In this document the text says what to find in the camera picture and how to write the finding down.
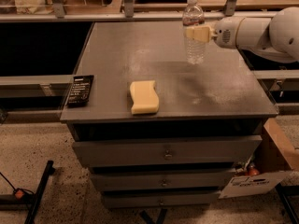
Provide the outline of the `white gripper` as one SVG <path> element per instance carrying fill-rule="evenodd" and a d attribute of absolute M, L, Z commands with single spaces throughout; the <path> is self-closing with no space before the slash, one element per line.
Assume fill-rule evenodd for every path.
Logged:
<path fill-rule="evenodd" d="M 237 33 L 243 17 L 226 17 L 209 25 L 190 26 L 185 29 L 185 36 L 189 39 L 208 43 L 214 38 L 214 42 L 221 48 L 236 49 Z"/>

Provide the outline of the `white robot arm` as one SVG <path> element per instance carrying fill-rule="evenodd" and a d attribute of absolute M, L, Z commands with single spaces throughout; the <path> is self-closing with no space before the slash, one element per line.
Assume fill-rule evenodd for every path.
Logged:
<path fill-rule="evenodd" d="M 287 7 L 273 18 L 226 17 L 213 25 L 188 27 L 184 36 L 192 41 L 213 40 L 224 49 L 248 50 L 278 63 L 299 61 L 299 7 Z"/>

